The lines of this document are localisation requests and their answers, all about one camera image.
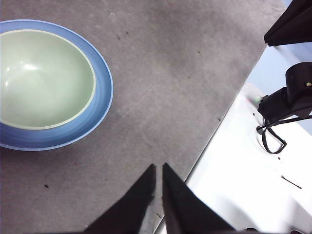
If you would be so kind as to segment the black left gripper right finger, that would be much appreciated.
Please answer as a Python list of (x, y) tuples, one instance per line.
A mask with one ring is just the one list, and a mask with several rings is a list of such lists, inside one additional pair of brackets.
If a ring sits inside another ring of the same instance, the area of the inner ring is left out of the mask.
[(162, 203), (169, 234), (220, 234), (234, 228), (205, 205), (168, 163), (162, 167)]

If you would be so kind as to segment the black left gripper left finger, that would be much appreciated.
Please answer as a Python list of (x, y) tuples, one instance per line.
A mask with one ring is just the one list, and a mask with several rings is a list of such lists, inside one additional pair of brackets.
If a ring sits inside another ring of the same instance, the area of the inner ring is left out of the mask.
[(154, 198), (156, 166), (151, 164), (125, 195), (92, 222), (85, 234), (137, 234)]

